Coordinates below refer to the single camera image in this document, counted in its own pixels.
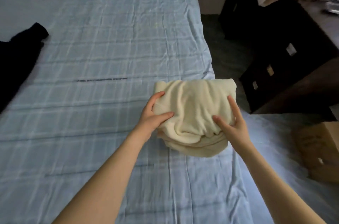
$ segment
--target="folded towel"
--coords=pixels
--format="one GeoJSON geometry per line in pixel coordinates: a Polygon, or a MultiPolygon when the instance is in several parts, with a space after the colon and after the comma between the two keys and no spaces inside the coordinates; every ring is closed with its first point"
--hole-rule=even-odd
{"type": "Polygon", "coordinates": [[[226,123],[235,120],[227,96],[235,99],[236,84],[232,79],[157,82],[155,92],[165,91],[153,106],[157,115],[173,111],[172,118],[158,128],[165,144],[186,155],[212,157],[223,151],[228,141],[212,116],[226,123]]]}

